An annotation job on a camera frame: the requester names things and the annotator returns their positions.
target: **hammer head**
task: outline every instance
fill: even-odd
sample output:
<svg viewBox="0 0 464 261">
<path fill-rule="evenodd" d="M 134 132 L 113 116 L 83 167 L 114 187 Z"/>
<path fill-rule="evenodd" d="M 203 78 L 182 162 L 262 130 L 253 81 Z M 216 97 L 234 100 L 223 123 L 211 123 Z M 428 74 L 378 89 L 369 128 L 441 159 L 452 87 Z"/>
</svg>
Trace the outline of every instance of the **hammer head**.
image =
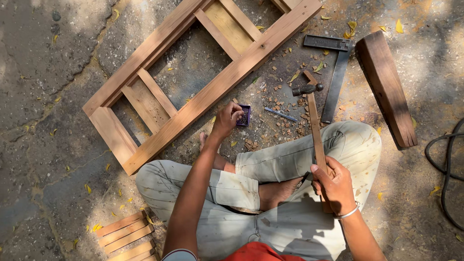
<svg viewBox="0 0 464 261">
<path fill-rule="evenodd" d="M 316 85 L 308 84 L 302 87 L 294 88 L 291 90 L 291 92 L 293 94 L 293 97 L 295 97 L 295 96 L 300 96 L 302 94 L 310 94 L 314 91 L 322 91 L 323 89 L 324 89 L 324 85 L 322 84 L 316 84 Z"/>
</svg>

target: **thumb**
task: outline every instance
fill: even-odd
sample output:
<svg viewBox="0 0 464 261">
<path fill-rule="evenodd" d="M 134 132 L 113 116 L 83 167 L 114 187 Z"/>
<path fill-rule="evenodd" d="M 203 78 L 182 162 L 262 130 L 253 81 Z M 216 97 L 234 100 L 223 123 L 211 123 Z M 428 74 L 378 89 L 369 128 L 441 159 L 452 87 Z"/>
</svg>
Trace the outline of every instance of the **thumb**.
<svg viewBox="0 0 464 261">
<path fill-rule="evenodd" d="M 319 180 L 319 183 L 321 183 L 322 186 L 329 187 L 334 184 L 330 177 L 316 164 L 311 165 L 311 172 L 313 173 L 313 176 Z"/>
<path fill-rule="evenodd" d="M 243 113 L 244 113 L 243 111 L 236 111 L 236 112 L 234 112 L 234 113 L 232 114 L 232 116 L 231 116 L 231 120 L 232 120 L 233 122 L 236 122 L 236 121 L 238 120 L 238 117 L 239 117 L 239 116 L 242 116 Z"/>
</svg>

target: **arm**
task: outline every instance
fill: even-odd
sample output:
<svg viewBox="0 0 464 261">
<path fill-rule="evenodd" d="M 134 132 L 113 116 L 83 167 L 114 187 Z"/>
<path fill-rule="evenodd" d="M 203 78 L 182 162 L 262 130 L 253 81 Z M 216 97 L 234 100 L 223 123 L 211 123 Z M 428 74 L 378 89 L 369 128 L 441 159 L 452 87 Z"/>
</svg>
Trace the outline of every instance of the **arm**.
<svg viewBox="0 0 464 261">
<path fill-rule="evenodd" d="M 311 171 L 318 179 L 318 181 L 313 181 L 313 185 L 318 195 L 321 194 L 321 188 L 325 188 L 327 198 L 330 201 L 330 206 L 335 215 L 344 215 L 356 207 L 351 173 L 334 158 L 326 156 L 325 159 L 328 163 L 327 171 L 329 171 L 330 174 L 326 175 L 317 165 L 313 164 L 311 166 Z M 341 219 L 341 224 L 351 254 L 353 255 L 353 260 L 387 260 L 364 222 L 359 210 Z"/>
<path fill-rule="evenodd" d="M 230 135 L 238 118 L 243 115 L 242 108 L 233 103 L 220 110 L 216 116 L 213 130 L 206 139 L 195 164 L 188 173 L 180 189 L 169 219 L 164 254 L 185 248 L 197 255 L 197 226 L 209 186 L 213 162 L 221 142 Z"/>
</svg>

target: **metal bangle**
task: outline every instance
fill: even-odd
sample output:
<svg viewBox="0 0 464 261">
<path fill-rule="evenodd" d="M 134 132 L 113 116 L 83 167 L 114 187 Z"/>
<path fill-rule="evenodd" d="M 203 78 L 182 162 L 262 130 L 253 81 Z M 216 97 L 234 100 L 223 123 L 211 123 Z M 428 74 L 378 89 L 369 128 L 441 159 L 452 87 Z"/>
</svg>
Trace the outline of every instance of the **metal bangle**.
<svg viewBox="0 0 464 261">
<path fill-rule="evenodd" d="M 356 202 L 356 208 L 354 208 L 353 210 L 351 210 L 348 214 L 344 214 L 344 215 L 339 215 L 339 216 L 335 216 L 334 218 L 335 219 L 342 219 L 342 218 L 345 218 L 351 214 L 353 214 L 354 212 L 356 212 L 358 210 L 358 208 L 361 206 L 361 203 L 359 201 L 355 201 Z"/>
</svg>

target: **dirty pants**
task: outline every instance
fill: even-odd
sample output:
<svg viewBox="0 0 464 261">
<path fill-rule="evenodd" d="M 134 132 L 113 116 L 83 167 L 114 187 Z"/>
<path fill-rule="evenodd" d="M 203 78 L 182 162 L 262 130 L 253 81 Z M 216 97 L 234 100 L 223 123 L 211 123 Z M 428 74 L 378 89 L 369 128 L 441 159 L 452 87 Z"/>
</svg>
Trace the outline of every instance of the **dirty pants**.
<svg viewBox="0 0 464 261">
<path fill-rule="evenodd" d="M 333 123 L 321 130 L 326 155 L 351 172 L 355 199 L 364 206 L 380 160 L 379 134 L 355 121 Z M 309 175 L 284 203 L 259 215 L 236 214 L 221 205 L 259 209 L 259 182 L 281 182 L 301 177 L 315 163 L 312 135 L 255 152 L 239 153 L 236 173 L 212 170 L 197 228 L 198 255 L 218 260 L 259 241 L 279 254 L 305 260 L 335 260 L 343 251 L 342 228 L 332 214 L 322 211 L 320 197 Z M 177 195 L 191 166 L 168 160 L 145 164 L 136 185 L 154 213 L 168 224 Z"/>
</svg>

